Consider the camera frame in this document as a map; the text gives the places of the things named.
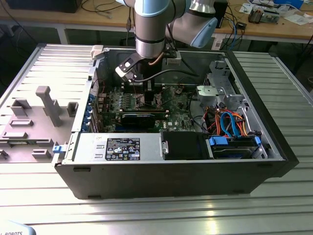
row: side panel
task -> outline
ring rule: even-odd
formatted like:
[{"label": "side panel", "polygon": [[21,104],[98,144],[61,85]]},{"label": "side panel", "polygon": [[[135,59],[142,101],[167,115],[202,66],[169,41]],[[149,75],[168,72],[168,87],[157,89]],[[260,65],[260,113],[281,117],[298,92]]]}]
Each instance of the side panel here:
[{"label": "side panel", "polygon": [[284,162],[221,164],[58,165],[79,199],[251,193]]},{"label": "side panel", "polygon": [[252,85],[251,81],[247,77],[244,69],[240,65],[234,53],[232,51],[228,51],[226,54],[228,62],[233,68],[232,73],[239,80],[240,85],[242,86],[242,90],[244,91],[244,95],[247,96],[247,98],[249,98],[252,102],[254,109],[260,117],[266,130],[268,131],[268,134],[274,142],[275,146],[277,147],[279,154],[288,161],[283,169],[281,169],[279,172],[274,172],[273,174],[273,177],[282,177],[288,171],[298,165],[299,161],[287,143],[285,137],[281,133],[280,129],[278,128],[277,124],[275,123],[273,117],[270,115],[269,111],[264,105],[259,94]]}]

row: metal slotted table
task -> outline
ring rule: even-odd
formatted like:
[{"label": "metal slotted table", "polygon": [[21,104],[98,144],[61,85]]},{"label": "metal slotted table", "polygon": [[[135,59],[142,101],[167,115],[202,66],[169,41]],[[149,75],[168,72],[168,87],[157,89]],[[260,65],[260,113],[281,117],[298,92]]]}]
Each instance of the metal slotted table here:
[{"label": "metal slotted table", "polygon": [[[82,92],[79,82],[86,79],[88,73],[81,68],[92,66],[90,50],[89,46],[37,48],[1,98],[0,124],[8,122],[7,106],[14,98],[29,96],[25,91],[16,96],[21,87],[27,90],[31,88],[26,84],[49,81],[49,78],[40,78],[41,74],[34,70],[47,71],[46,66],[58,66],[68,60],[68,67],[63,66],[64,70],[59,71],[59,86],[51,88],[54,91],[51,97],[62,103],[66,99],[63,89],[71,88],[66,90],[69,93]],[[312,100],[278,58],[246,52],[235,56],[300,161],[283,178],[267,180],[251,194],[242,195],[79,200],[51,163],[0,164],[2,217],[31,225],[38,235],[68,231],[76,235],[91,231],[134,235],[312,234]],[[71,67],[77,67],[81,74],[73,73],[72,77],[61,79]],[[71,97],[74,98],[68,99],[79,100],[77,94]]]}]

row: table leg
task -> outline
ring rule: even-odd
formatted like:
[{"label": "table leg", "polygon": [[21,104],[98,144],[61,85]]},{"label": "table leg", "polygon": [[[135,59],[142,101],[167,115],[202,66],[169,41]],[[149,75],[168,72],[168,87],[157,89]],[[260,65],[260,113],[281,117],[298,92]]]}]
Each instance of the table leg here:
[{"label": "table leg", "polygon": [[61,44],[70,44],[64,27],[57,28]]},{"label": "table leg", "polygon": [[219,50],[221,48],[223,39],[226,37],[226,34],[219,33],[219,34],[215,34],[213,37],[214,37],[214,42],[212,45],[212,50]]}]

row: computer case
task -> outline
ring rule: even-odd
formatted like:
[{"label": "computer case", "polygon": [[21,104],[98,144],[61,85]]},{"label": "computer case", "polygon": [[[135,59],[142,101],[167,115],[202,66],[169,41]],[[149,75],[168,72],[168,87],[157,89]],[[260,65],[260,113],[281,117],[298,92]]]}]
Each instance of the computer case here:
[{"label": "computer case", "polygon": [[82,0],[6,0],[11,9],[75,13]]}]

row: electronic device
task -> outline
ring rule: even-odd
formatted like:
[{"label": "electronic device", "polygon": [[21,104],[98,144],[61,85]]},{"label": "electronic device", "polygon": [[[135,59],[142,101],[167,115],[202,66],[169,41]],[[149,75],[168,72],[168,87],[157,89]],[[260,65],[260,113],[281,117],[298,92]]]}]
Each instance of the electronic device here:
[{"label": "electronic device", "polygon": [[227,0],[214,1],[215,18],[217,19],[216,28],[221,28],[227,6],[228,6]]},{"label": "electronic device", "polygon": [[11,9],[75,13],[82,0],[6,0]]}]

